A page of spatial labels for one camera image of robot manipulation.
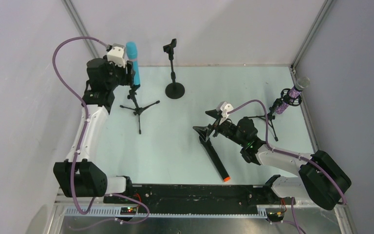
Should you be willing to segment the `blue microphone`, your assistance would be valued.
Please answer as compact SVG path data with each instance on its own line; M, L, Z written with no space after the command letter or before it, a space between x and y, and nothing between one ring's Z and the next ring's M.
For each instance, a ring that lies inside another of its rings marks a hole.
M138 50L135 42L129 41L126 43L126 54L128 60L133 63L133 70L135 72L133 83L135 86L140 86L140 75L139 75L139 66L138 66Z

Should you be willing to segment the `black microphone orange tip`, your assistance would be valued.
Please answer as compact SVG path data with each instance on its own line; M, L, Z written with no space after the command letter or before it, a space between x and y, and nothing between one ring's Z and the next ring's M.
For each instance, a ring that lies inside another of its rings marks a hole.
M205 151L207 152L210 160L212 161L216 171L218 172L220 178L223 182L228 182L231 178L228 174L225 166L223 165L221 159L219 158L215 148L213 147L210 140L204 140L201 136L199 137L199 141Z

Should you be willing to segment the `small black tripod microphone stand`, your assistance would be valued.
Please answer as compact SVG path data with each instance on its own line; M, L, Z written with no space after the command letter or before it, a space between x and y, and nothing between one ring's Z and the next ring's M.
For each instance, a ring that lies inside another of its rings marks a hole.
M160 101L157 100L156 102L150 104L150 105L147 105L145 107L140 107L139 104L138 104L138 101L136 99L136 95L137 95L137 90L140 88L140 85L133 85L131 86L130 90L129 90L129 94L127 95L127 99L131 100L134 104L134 108L131 108L131 107L127 107L127 106L123 106L123 105L119 105L120 108L123 108L123 109L128 109L128 110L132 110L133 111L133 114L135 116L137 116L138 118L138 133L141 135L142 134L142 130L141 130L141 114L147 110L149 107L153 106L153 105L156 105L156 104L159 104Z

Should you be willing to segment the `black round-base microphone stand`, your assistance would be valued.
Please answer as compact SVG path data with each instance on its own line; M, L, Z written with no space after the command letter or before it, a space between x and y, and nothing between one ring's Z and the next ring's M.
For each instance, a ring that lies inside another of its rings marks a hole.
M170 99L179 99L185 94L185 87L183 84L176 81L176 73L174 71L174 48L177 45L177 39L172 39L171 42L163 46L163 50L168 54L171 68L171 83L165 88L165 94Z

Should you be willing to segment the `black shock-mount tripod stand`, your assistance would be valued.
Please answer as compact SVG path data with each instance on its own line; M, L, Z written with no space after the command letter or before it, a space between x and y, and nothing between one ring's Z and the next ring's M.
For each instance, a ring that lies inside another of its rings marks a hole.
M293 87L291 89L285 88L281 91L280 97L277 98L271 107L269 107L269 112L267 116L252 116L247 118L258 118L260 120L267 120L268 126L273 130L274 140L278 141L276 130L273 124L273 120L276 115L281 115L289 106L297 107L302 104L301 97L302 90Z

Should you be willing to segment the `purple glitter microphone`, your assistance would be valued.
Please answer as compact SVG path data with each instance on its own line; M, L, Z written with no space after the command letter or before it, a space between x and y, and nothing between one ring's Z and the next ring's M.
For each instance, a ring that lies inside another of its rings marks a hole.
M283 89L281 92L281 105L275 110L276 114L282 114L289 106L299 106L302 103L301 93L310 85L308 77L298 78L291 89Z

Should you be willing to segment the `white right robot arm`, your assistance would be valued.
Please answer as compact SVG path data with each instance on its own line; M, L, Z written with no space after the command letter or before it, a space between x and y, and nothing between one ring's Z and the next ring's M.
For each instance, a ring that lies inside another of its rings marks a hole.
M247 163L271 166L294 175L272 176L266 186L279 198L295 197L309 199L325 210L332 210L344 201L343 196L352 185L347 174L331 156L322 150L303 154L275 148L261 140L252 119L243 117L237 124L229 119L222 121L221 112L206 111L215 119L207 126L194 126L199 141L213 160L223 179L229 176L210 141L210 135L222 135L241 147L240 154Z

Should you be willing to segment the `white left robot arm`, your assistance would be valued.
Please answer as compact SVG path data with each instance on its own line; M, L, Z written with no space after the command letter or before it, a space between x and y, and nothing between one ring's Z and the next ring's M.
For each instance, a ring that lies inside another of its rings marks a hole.
M117 86L134 85L133 62L120 66L106 58L87 62L82 116L74 143L63 162L55 163L54 175L66 197L102 197L123 193L127 176L108 177L95 164L100 136L110 116Z

